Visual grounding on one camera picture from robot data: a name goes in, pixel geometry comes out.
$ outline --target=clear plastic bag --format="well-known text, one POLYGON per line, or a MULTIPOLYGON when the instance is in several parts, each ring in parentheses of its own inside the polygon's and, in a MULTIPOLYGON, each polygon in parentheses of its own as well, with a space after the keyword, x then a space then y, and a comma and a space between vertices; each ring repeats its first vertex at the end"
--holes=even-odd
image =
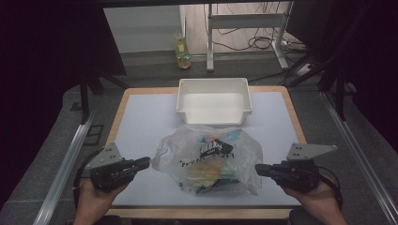
POLYGON ((257 195, 258 163, 263 163, 261 145, 241 128, 183 125, 161 140, 152 167, 192 193, 249 190, 257 195))

